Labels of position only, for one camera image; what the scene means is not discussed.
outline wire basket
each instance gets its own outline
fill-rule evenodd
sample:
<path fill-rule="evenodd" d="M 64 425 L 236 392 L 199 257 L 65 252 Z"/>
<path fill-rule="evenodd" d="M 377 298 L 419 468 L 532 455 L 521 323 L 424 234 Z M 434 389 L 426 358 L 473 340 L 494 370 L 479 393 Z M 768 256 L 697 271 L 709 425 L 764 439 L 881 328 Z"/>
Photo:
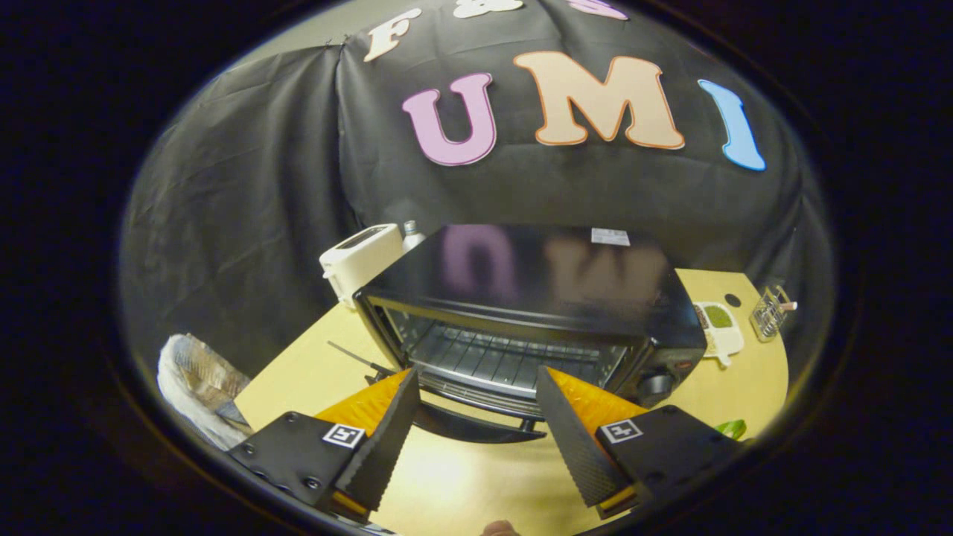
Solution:
<path fill-rule="evenodd" d="M 751 326 L 761 342 L 769 342 L 778 335 L 781 325 L 787 318 L 792 301 L 780 285 L 764 288 L 764 294 L 751 312 Z"/>

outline blue letter i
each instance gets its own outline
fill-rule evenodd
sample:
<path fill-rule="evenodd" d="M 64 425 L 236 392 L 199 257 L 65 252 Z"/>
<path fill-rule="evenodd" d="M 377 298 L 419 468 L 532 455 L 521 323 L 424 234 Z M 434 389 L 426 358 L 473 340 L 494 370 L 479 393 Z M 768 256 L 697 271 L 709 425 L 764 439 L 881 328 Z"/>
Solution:
<path fill-rule="evenodd" d="M 699 80 L 699 85 L 715 99 L 715 104 L 721 112 L 721 120 L 724 121 L 724 127 L 728 131 L 728 143 L 721 147 L 724 155 L 742 168 L 764 171 L 767 166 L 764 158 L 758 154 L 755 137 L 751 133 L 748 118 L 744 115 L 741 99 L 731 91 L 708 80 Z"/>

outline beige letter m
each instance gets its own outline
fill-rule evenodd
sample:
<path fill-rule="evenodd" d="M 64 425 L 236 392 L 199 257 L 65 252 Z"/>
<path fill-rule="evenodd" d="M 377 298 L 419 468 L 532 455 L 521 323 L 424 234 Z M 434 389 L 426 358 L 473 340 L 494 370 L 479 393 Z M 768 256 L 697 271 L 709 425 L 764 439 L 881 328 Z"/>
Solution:
<path fill-rule="evenodd" d="M 605 141 L 615 139 L 628 106 L 629 141 L 659 149 L 685 146 L 661 88 L 661 69 L 652 62 L 617 56 L 604 83 L 562 52 L 529 52 L 513 58 L 513 63 L 529 71 L 539 89 L 543 114 L 543 126 L 536 133 L 539 143 L 574 145 L 586 140 L 588 132 L 573 120 L 575 104 Z"/>

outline table surface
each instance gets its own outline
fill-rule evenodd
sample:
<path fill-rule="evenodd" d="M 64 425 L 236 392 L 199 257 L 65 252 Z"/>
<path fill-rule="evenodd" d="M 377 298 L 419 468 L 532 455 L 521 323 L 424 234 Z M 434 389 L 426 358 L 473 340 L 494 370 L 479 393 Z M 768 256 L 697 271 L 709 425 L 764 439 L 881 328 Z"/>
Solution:
<path fill-rule="evenodd" d="M 717 301 L 732 311 L 744 347 L 723 369 L 704 359 L 659 407 L 674 404 L 716 426 L 744 419 L 744 439 L 756 437 L 781 411 L 787 394 L 787 357 L 781 337 L 762 343 L 748 316 L 759 293 L 744 274 L 677 270 L 692 301 Z M 734 294 L 740 307 L 727 305 Z M 334 349 L 391 367 L 356 312 L 338 304 L 272 361 L 235 399 L 252 429 L 293 410 L 314 415 L 367 387 L 373 370 Z M 518 425 L 519 419 L 421 392 L 428 402 Z M 411 427 L 400 458 L 371 521 L 406 536 L 480 534 L 486 524 L 509 520 L 523 536 L 575 534 L 604 522 L 587 508 L 545 423 L 545 438 L 527 443 L 479 444 L 449 440 Z"/>

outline green leaf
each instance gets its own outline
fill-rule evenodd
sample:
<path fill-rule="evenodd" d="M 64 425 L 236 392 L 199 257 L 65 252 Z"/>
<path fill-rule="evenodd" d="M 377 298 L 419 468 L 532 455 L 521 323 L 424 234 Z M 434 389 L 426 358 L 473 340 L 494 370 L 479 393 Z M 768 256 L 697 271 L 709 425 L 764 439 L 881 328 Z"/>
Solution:
<path fill-rule="evenodd" d="M 729 438 L 736 440 L 748 430 L 748 425 L 744 423 L 744 419 L 738 419 L 737 421 L 729 421 L 724 424 L 719 424 L 718 426 L 715 426 L 715 429 Z"/>

